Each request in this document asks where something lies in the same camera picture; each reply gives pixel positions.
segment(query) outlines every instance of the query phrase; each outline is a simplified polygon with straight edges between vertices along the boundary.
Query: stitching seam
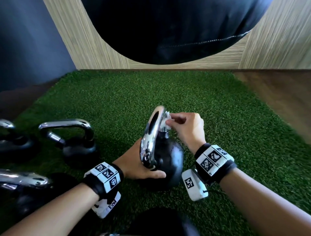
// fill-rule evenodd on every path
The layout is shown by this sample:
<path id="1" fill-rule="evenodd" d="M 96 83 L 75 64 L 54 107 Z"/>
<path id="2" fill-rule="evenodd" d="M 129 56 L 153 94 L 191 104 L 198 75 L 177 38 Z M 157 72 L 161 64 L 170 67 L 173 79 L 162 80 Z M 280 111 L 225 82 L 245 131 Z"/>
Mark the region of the stitching seam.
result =
<path id="1" fill-rule="evenodd" d="M 182 46 L 188 46 L 188 45 L 194 45 L 194 44 L 204 44 L 204 43 L 210 43 L 210 42 L 216 42 L 216 41 L 223 41 L 223 40 L 227 40 L 227 39 L 231 39 L 231 38 L 244 37 L 249 32 L 250 31 L 247 31 L 247 32 L 245 32 L 243 34 L 230 36 L 230 37 L 224 38 L 224 39 L 214 39 L 214 40 L 203 41 L 203 42 L 199 42 L 199 43 L 187 43 L 187 44 L 180 44 L 180 45 L 173 45 L 173 46 L 162 46 L 162 47 L 159 47 L 159 48 L 174 48 L 174 47 L 182 47 Z"/>

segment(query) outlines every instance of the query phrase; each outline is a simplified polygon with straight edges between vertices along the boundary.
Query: wood grain panel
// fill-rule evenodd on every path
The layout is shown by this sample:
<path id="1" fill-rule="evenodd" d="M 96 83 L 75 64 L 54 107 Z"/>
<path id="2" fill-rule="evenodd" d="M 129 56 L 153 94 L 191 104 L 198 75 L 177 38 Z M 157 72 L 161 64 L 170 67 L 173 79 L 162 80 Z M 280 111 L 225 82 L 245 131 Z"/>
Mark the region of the wood grain panel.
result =
<path id="1" fill-rule="evenodd" d="M 267 70 L 234 74 L 311 144 L 311 71 Z"/>
<path id="2" fill-rule="evenodd" d="M 80 0 L 44 0 L 77 69 L 128 69 L 97 33 Z"/>
<path id="3" fill-rule="evenodd" d="M 241 69 L 310 69 L 311 1 L 274 0 L 249 34 Z"/>
<path id="4" fill-rule="evenodd" d="M 128 60 L 130 69 L 238 69 L 248 35 L 233 46 L 215 55 L 174 65 L 151 65 Z"/>

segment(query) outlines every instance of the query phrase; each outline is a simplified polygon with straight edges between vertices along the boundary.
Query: left hand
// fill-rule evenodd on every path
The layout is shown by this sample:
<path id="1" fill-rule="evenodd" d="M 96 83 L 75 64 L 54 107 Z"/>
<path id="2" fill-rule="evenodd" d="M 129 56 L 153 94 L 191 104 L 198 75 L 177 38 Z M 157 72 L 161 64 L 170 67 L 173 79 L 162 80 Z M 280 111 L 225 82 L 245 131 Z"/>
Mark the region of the left hand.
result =
<path id="1" fill-rule="evenodd" d="M 140 141 L 141 138 L 137 140 L 136 143 L 134 143 L 134 145 L 129 150 L 127 150 L 121 157 L 116 159 L 113 164 L 117 165 L 122 170 L 125 178 L 165 178 L 166 174 L 164 171 L 151 171 L 148 168 L 144 167 L 139 154 Z"/>

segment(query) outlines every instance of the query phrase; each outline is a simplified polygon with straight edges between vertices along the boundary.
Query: chrome kettlebell handle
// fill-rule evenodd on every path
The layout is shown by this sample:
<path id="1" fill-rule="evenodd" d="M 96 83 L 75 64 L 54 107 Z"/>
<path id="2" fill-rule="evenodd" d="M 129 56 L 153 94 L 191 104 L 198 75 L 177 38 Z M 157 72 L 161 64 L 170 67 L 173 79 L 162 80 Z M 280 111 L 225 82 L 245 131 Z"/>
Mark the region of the chrome kettlebell handle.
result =
<path id="1" fill-rule="evenodd" d="M 62 145 L 65 145 L 66 141 L 59 135 L 53 133 L 52 129 L 70 128 L 70 127 L 78 127 L 83 129 L 85 141 L 92 141 L 94 139 L 94 131 L 90 123 L 81 119 L 45 122 L 39 125 L 39 130 L 43 136 L 52 139 L 55 142 L 58 142 Z"/>
<path id="2" fill-rule="evenodd" d="M 14 130 L 15 129 L 15 125 L 10 122 L 9 120 L 5 120 L 5 119 L 0 119 L 0 127 L 3 127 L 5 129 L 8 130 Z"/>
<path id="3" fill-rule="evenodd" d="M 45 188 L 52 183 L 47 177 L 34 172 L 12 172 L 0 169 L 0 188 L 15 190 L 18 186 Z"/>
<path id="4" fill-rule="evenodd" d="M 156 138 L 158 136 L 159 128 L 164 118 L 166 109 L 164 106 L 157 106 L 153 111 L 144 135 L 140 143 L 140 158 L 145 167 L 155 169 L 157 166 L 154 158 L 154 150 L 156 145 Z"/>

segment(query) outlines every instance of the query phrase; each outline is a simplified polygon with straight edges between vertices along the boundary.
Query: dark blue wall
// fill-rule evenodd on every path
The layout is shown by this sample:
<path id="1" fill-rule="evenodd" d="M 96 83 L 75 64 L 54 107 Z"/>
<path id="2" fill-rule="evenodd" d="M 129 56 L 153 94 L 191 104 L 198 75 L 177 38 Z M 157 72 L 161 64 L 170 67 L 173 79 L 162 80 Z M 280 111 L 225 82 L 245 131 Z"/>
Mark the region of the dark blue wall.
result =
<path id="1" fill-rule="evenodd" d="M 43 0 L 0 1 L 0 91 L 76 70 Z"/>

